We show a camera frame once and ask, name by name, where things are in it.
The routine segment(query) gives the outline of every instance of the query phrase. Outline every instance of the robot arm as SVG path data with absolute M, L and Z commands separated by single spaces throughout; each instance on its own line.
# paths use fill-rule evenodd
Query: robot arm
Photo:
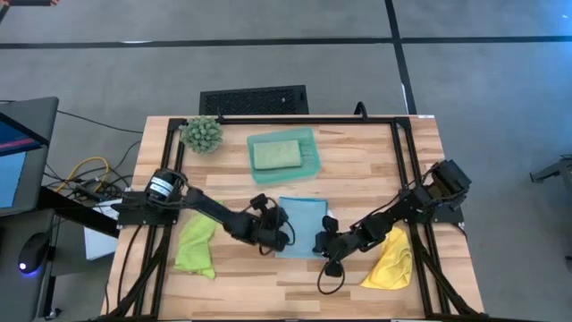
M 342 259 L 356 250 L 365 252 L 383 242 L 385 234 L 399 220 L 424 224 L 431 220 L 435 211 L 443 207 L 457 208 L 465 199 L 471 181 L 454 161 L 437 163 L 424 178 L 428 174 L 432 176 L 433 183 L 402 191 L 400 199 L 393 206 L 365 216 L 353 224 L 348 232 L 338 233 L 337 220 L 324 217 L 324 231 L 315 236 L 314 252 L 329 259 L 324 267 L 325 274 L 342 276 Z
M 183 196 L 181 190 L 185 186 L 188 191 Z M 227 233 L 241 242 L 282 251 L 290 242 L 288 234 L 280 231 L 280 227 L 287 224 L 288 216 L 273 199 L 270 200 L 274 205 L 267 208 L 268 200 L 260 194 L 250 201 L 247 209 L 235 212 L 191 186 L 184 174 L 157 169 L 144 191 L 126 193 L 123 203 L 114 205 L 114 209 L 119 211 L 120 217 L 122 212 L 145 211 L 154 216 L 166 216 L 184 208 L 195 209 L 223 225 Z M 260 210 L 261 215 L 249 213 L 250 208 Z
M 183 200 L 185 208 L 195 209 L 221 223 L 232 238 L 241 242 L 251 245 L 258 243 L 273 250 L 282 251 L 290 241 L 288 234 L 279 230 L 288 221 L 288 215 L 278 205 L 266 209 L 268 199 L 264 194 L 250 201 L 254 209 L 261 209 L 261 216 L 252 215 L 247 211 L 233 212 L 208 198 L 202 190 L 193 187 L 189 188 Z

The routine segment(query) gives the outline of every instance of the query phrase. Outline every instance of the green towel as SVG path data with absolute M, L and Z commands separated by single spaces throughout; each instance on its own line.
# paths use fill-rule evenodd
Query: green towel
M 253 146 L 254 168 L 257 170 L 302 165 L 298 140 L 255 143 Z
M 208 240 L 215 233 L 216 225 L 216 221 L 199 213 L 185 224 L 179 235 L 175 269 L 215 278 Z

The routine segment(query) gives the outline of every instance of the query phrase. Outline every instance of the black floor stripe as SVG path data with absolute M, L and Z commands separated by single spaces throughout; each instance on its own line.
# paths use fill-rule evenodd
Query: black floor stripe
M 240 47 L 277 45 L 372 45 L 389 44 L 391 38 L 266 38 L 220 40 L 159 40 L 61 43 L 0 43 L 0 49 L 85 49 L 157 47 Z
M 5 17 L 9 8 L 10 8 L 9 6 L 4 5 L 4 6 L 2 6 L 2 9 L 0 9 L 0 23 L 2 23 L 2 19 Z
M 397 67 L 400 72 L 401 85 L 405 92 L 407 111 L 409 114 L 417 114 L 415 99 L 413 98 L 413 89 L 411 88 L 411 80 L 409 79 L 408 65 L 405 62 L 405 54 L 403 46 L 400 42 L 400 28 L 397 24 L 397 16 L 392 0 L 385 0 L 385 8 L 387 9 L 387 17 L 390 22 L 391 38 L 393 39 L 393 49 L 395 50 L 395 58 L 397 59 Z
M 512 37 L 406 37 L 402 44 L 510 44 L 572 42 L 572 36 L 512 36 Z

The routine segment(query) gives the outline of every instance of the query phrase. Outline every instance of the teal tray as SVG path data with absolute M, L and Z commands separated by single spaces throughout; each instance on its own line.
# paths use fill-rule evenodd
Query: teal tray
M 297 140 L 302 156 L 302 166 L 282 169 L 257 170 L 254 168 L 254 144 Z M 311 128 L 303 127 L 287 131 L 276 131 L 247 137 L 250 172 L 256 183 L 276 183 L 316 175 L 320 171 L 320 157 L 315 146 Z

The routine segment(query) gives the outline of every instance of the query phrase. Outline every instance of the yellow towel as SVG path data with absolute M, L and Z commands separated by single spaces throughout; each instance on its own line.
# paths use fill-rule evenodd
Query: yellow towel
M 398 290 L 411 279 L 411 248 L 407 234 L 393 227 L 382 242 L 382 257 L 361 286 L 379 290 Z
M 175 258 L 175 269 L 215 278 L 208 241 L 215 233 L 215 220 L 196 213 L 182 228 L 179 235 L 179 249 Z

